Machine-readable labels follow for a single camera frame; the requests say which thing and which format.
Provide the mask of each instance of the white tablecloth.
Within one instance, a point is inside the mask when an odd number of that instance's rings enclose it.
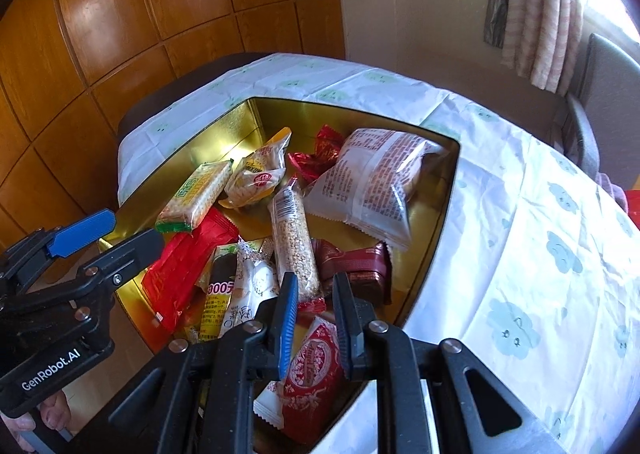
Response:
[[[561,154],[467,98],[363,65],[276,54],[129,134],[118,156],[120,203],[254,96],[384,114],[460,141],[446,224],[404,329],[429,342],[461,339],[569,452],[605,452],[640,398],[640,232],[615,201]],[[373,452],[375,391],[369,384],[314,452]]]

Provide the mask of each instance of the silver screw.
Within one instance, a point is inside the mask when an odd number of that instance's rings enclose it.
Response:
[[[372,320],[369,322],[369,329],[374,333],[386,333],[389,330],[389,324],[383,320]]]
[[[452,353],[455,355],[456,353],[462,351],[462,342],[456,339],[446,339],[442,342],[442,348],[447,353]]]
[[[183,353],[189,347],[189,343],[185,339],[175,339],[169,342],[169,351],[172,353]]]
[[[264,326],[262,325],[262,322],[260,322],[259,320],[248,320],[247,322],[242,324],[242,329],[249,333],[258,333],[262,331],[263,327]]]
[[[76,310],[74,317],[78,322],[83,322],[89,318],[91,310],[87,306],[82,306]]]

